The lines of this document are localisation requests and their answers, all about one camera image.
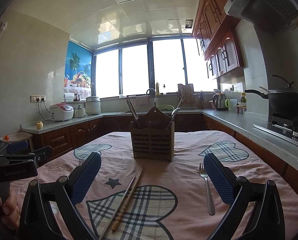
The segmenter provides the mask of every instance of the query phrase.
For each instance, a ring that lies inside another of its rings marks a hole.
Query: lid handle
[[[285,80],[283,77],[281,77],[281,76],[278,76],[278,75],[272,75],[273,77],[279,77],[279,78],[281,78],[281,79],[283,79],[284,81],[286,81],[287,82],[287,84],[288,84],[288,88],[293,88],[292,87],[292,84],[294,83],[294,81],[292,81],[291,83],[289,83],[287,80]]]

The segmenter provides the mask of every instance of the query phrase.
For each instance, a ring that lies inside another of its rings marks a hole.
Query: range hood
[[[228,0],[225,12],[252,22],[270,33],[293,25],[298,10],[290,0]]]

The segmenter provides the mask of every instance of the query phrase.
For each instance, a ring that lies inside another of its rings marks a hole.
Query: black wok
[[[278,114],[287,117],[298,116],[298,92],[291,86],[294,82],[287,83],[288,87],[280,90],[268,90],[268,94],[253,89],[245,90],[245,93],[257,94],[264,99],[269,99],[269,104]]]

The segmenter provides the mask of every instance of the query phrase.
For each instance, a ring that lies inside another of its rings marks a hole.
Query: metal fork
[[[208,212],[211,216],[215,214],[215,206],[213,204],[212,200],[212,195],[209,187],[209,182],[208,182],[208,174],[206,170],[203,168],[203,164],[199,163],[199,175],[203,177],[206,181],[206,188],[207,188],[207,203],[208,203]]]
[[[85,159],[79,159],[79,165],[78,166],[83,165],[84,162],[85,162]]]

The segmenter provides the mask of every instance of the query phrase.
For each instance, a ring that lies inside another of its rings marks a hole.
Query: heart pattern
[[[101,155],[101,151],[110,149],[110,144],[87,144],[73,151],[73,155],[77,159],[87,159],[92,152],[97,152]]]
[[[211,144],[199,156],[205,156],[207,153],[213,153],[221,162],[238,162],[249,157],[249,153],[236,148],[236,144],[231,141],[221,141]]]
[[[121,191],[102,199],[86,201],[96,235],[102,233],[123,194],[124,191]],[[156,185],[136,188],[117,231],[112,233],[109,230],[105,239],[173,240],[161,220],[175,210],[177,202],[176,195],[167,188]]]

